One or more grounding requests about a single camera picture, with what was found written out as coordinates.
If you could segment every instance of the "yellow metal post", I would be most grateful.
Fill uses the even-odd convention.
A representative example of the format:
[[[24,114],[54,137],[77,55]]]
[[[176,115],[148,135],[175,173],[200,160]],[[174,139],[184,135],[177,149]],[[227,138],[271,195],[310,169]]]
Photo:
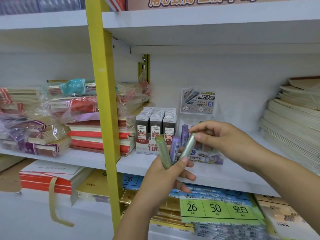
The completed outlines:
[[[112,55],[112,37],[103,29],[102,12],[109,7],[104,0],[85,0],[94,78],[96,81],[106,174],[110,190],[113,228],[120,222],[119,196],[122,194],[122,174],[117,173],[120,141]]]

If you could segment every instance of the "green pencil lead tube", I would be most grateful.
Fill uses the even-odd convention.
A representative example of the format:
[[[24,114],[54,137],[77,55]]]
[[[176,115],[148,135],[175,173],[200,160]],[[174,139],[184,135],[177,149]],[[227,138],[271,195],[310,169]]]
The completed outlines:
[[[165,169],[169,169],[172,166],[172,162],[171,162],[169,151],[166,145],[165,137],[163,135],[157,136],[155,138],[155,143],[158,146],[163,167]]]
[[[192,149],[194,148],[194,146],[196,145],[196,142],[197,142],[195,140],[195,134],[196,133],[191,133],[191,135],[189,136],[189,139],[186,143],[186,146],[184,147],[184,150],[181,153],[179,158],[190,157],[190,153],[192,152]]]

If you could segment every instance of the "cardboard box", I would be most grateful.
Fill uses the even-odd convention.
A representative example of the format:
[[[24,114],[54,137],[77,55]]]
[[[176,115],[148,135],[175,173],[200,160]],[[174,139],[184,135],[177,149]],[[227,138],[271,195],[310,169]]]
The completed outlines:
[[[274,2],[289,0],[126,0],[127,10],[146,10],[159,8],[197,7],[237,3]]]

